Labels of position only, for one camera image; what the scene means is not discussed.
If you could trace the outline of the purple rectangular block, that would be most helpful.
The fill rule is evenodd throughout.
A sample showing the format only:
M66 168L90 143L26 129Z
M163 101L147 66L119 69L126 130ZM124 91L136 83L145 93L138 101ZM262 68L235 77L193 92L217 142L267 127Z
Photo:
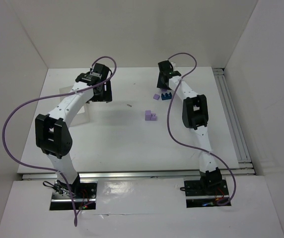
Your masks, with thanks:
M155 99L155 100L159 100L159 98L160 98L160 95L158 95L158 94L154 94L153 99Z

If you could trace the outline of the white perforated box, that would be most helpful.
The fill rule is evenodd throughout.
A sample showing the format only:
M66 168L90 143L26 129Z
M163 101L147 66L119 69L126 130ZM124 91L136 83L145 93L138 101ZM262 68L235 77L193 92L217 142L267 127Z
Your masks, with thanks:
M63 87L59 89L59 94L68 93L72 89L72 86ZM73 118L70 126L77 126L89 122L89 104L84 104Z

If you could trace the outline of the purple cube block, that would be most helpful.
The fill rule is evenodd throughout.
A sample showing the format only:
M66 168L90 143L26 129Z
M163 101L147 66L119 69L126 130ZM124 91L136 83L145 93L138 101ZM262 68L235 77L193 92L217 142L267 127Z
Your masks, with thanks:
M146 110L146 111L145 111L145 114L144 114L144 119L145 119L145 121L150 121L150 120L151 120L151 117L152 117L151 110Z

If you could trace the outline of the purple window block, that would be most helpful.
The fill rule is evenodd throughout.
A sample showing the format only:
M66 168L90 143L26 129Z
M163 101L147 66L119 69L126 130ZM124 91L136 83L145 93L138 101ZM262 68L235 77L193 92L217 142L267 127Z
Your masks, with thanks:
M156 121L156 120L157 120L157 115L151 113L151 118L150 118L150 120L151 120L151 121Z

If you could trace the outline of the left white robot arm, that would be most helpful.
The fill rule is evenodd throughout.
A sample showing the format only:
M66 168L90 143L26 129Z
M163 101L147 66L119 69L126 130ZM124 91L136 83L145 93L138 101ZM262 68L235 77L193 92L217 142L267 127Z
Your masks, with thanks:
M89 101L111 102L111 82L108 81L96 88L83 92L80 90L96 85L107 79L110 68L96 63L89 72L81 73L71 88L71 95L62 101L48 114L39 114L35 119L36 146L50 159L58 171L57 183L77 194L81 190L79 173L74 169L70 157L72 137L69 127L79 110Z

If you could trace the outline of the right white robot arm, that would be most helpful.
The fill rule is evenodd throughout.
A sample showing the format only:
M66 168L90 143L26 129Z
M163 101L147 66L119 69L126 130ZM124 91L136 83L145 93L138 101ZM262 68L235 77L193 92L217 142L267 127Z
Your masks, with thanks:
M195 196L199 193L212 195L222 183L221 171L217 159L212 155L212 147L208 136L208 105L204 94L198 94L182 80L182 75L175 70L169 60L158 63L159 77L157 88L175 92L175 96L182 101L182 122L190 130L199 154L200 180L185 185L183 190L187 195Z

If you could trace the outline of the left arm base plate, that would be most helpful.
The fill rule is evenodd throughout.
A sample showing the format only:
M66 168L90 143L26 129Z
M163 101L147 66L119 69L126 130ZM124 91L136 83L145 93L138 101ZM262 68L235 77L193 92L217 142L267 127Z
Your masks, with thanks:
M76 210L95 210L97 181L80 183L78 191L71 194L67 188L60 186L57 182L44 181L43 186L52 189L50 211L72 210L71 197L74 199Z

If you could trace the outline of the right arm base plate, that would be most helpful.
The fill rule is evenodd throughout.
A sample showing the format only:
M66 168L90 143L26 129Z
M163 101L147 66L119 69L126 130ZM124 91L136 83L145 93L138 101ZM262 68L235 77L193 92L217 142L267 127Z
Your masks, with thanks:
M228 202L229 191L224 179L220 185L210 189L204 189L199 180L185 180L180 191L185 194L187 208L216 207L225 202L226 206L231 205L231 202Z

